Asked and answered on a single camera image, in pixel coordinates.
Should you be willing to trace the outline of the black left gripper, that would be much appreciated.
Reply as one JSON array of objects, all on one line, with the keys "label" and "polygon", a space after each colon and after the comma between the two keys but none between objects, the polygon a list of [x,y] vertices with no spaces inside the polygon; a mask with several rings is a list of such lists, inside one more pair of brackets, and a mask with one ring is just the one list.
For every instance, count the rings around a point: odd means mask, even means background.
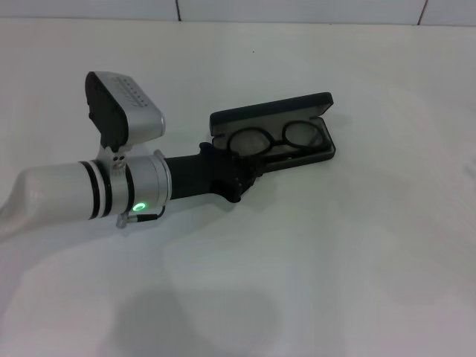
[{"label": "black left gripper", "polygon": [[[216,194],[230,203],[240,202],[265,173],[266,161],[261,155],[239,155],[232,158],[209,143],[199,145],[196,155],[166,158],[171,176],[171,199]],[[239,163],[252,175],[240,180]]]}]

